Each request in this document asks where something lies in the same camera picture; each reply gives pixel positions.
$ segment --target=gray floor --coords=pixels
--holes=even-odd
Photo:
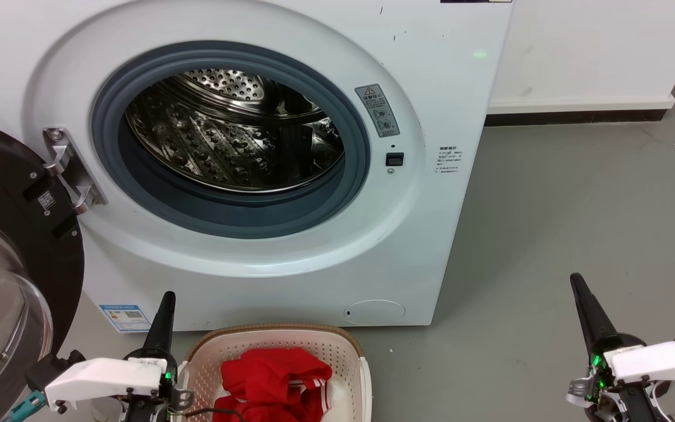
[[[660,123],[484,131],[434,323],[352,330],[373,419],[586,420],[564,400],[586,363],[574,271],[618,329],[673,339],[675,107]],[[175,355],[200,336],[177,334]],[[64,350],[121,357],[141,342],[83,299]],[[675,413],[675,388],[662,404]]]

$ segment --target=door hinge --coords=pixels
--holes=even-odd
[[[49,175],[59,177],[77,214],[86,213],[93,205],[105,205],[105,196],[83,165],[67,129],[45,128],[43,140],[52,157],[51,163],[43,167]]]

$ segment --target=red cloth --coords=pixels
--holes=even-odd
[[[230,396],[216,408],[235,409],[246,422],[319,422],[329,409],[327,381],[332,368],[302,348],[247,350],[220,366]],[[213,422],[239,422],[214,413]]]

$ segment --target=baseboard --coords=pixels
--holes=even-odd
[[[579,123],[658,122],[675,103],[658,101],[516,103],[492,102],[485,126],[574,125]]]
[[[569,111],[665,110],[675,98],[607,99],[605,101],[491,101],[488,114],[563,113]]]
[[[489,114],[484,126],[578,125],[582,123],[659,122],[667,110],[563,111]]]

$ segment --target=wire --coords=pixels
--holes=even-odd
[[[183,417],[187,417],[187,418],[189,418],[189,417],[194,417],[194,416],[197,416],[198,414],[204,414],[204,413],[227,413],[227,414],[235,414],[236,416],[238,416],[239,422],[246,422],[246,419],[244,419],[244,417],[241,416],[240,413],[238,413],[237,411],[235,411],[235,410],[233,410],[233,409],[220,409],[220,408],[206,407],[206,408],[201,408],[201,409],[198,409],[198,410],[193,410],[193,411],[190,411],[190,412],[187,412],[187,413],[182,413],[182,412],[179,412],[179,411],[174,411],[174,410],[172,410],[172,409],[171,409],[171,412],[172,412],[172,414],[175,415],[175,416],[183,416]]]

